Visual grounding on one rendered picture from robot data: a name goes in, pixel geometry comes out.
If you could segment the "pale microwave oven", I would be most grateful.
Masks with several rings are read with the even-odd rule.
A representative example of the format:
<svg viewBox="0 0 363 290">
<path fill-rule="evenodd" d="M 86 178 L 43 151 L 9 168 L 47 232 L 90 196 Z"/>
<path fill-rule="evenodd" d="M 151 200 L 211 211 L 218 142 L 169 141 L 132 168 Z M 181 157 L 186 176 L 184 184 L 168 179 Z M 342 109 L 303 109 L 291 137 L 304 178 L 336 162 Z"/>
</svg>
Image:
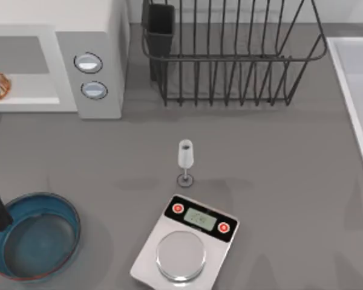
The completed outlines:
<svg viewBox="0 0 363 290">
<path fill-rule="evenodd" d="M 0 73 L 11 90 L 4 112 L 75 112 L 83 119 L 122 116 L 129 54 L 126 0 L 0 0 Z M 95 74 L 80 72 L 75 56 L 102 59 Z M 101 100 L 81 93 L 83 83 L 108 88 Z"/>
</svg>

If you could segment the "white sink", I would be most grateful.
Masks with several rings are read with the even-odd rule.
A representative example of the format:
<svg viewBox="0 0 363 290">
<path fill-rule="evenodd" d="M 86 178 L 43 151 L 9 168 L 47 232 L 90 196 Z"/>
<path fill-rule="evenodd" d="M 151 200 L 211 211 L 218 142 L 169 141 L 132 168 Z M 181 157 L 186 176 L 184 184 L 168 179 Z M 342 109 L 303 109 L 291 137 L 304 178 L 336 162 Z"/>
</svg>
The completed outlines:
<svg viewBox="0 0 363 290">
<path fill-rule="evenodd" d="M 328 37 L 327 44 L 363 160 L 363 37 Z"/>
</svg>

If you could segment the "black cutlery holder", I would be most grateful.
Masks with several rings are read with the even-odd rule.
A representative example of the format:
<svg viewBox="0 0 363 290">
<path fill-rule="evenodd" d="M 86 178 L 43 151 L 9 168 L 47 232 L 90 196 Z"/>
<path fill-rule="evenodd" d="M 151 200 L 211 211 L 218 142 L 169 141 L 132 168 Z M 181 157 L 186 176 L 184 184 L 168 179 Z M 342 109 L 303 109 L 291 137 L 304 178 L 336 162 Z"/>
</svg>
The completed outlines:
<svg viewBox="0 0 363 290">
<path fill-rule="evenodd" d="M 143 0 L 142 27 L 152 57 L 169 57 L 175 31 L 175 7 Z"/>
</svg>

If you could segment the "large round microwave knob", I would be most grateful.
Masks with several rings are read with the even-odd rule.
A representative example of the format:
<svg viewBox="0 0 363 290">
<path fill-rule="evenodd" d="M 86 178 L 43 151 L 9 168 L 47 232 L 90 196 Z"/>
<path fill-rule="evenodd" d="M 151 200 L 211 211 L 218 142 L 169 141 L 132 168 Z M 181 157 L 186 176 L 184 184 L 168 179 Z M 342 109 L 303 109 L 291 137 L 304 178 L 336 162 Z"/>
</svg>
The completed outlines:
<svg viewBox="0 0 363 290">
<path fill-rule="evenodd" d="M 102 59 L 91 52 L 75 56 L 73 62 L 75 67 L 85 74 L 98 73 L 103 67 Z"/>
</svg>

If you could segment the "clear champagne glass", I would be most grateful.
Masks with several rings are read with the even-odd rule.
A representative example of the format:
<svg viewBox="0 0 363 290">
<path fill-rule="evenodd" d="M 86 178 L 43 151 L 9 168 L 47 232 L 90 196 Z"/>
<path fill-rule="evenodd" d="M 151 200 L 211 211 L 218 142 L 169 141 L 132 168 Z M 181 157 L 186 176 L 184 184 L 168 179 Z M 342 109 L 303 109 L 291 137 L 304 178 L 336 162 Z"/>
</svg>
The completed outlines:
<svg viewBox="0 0 363 290">
<path fill-rule="evenodd" d="M 192 141 L 184 139 L 178 145 L 178 166 L 182 173 L 177 177 L 177 184 L 180 187 L 188 188 L 193 185 L 194 177 L 188 173 L 188 170 L 194 165 L 194 149 Z"/>
</svg>

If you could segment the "small round microwave knob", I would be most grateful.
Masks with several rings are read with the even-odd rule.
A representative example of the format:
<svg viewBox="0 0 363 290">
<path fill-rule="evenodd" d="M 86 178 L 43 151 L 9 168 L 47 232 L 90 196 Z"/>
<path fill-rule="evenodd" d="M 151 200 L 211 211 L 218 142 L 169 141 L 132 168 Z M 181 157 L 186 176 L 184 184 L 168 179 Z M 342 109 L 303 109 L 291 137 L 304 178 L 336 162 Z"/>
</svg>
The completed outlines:
<svg viewBox="0 0 363 290">
<path fill-rule="evenodd" d="M 80 90 L 85 97 L 92 100 L 101 100 L 108 94 L 108 88 L 97 81 L 83 83 Z"/>
</svg>

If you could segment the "blue bowl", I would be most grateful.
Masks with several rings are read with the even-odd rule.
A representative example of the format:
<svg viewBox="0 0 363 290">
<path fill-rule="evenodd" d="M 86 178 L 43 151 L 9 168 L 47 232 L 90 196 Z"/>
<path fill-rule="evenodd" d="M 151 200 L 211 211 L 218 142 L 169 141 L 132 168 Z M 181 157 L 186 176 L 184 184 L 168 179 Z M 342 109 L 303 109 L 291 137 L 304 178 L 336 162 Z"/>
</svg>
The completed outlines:
<svg viewBox="0 0 363 290">
<path fill-rule="evenodd" d="M 82 225 L 68 199 L 29 193 L 5 207 L 13 223 L 0 232 L 0 276 L 37 283 L 69 267 L 79 250 Z"/>
</svg>

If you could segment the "silver kitchen scale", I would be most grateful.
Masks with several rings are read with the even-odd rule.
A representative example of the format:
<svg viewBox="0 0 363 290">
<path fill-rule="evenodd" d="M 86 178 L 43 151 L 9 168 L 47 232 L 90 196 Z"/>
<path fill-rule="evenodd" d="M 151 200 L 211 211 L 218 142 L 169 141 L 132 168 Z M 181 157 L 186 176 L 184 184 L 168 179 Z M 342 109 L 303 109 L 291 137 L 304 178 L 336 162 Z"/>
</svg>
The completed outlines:
<svg viewBox="0 0 363 290">
<path fill-rule="evenodd" d="M 234 216 L 174 194 L 130 275 L 152 290 L 213 290 L 239 225 Z"/>
</svg>

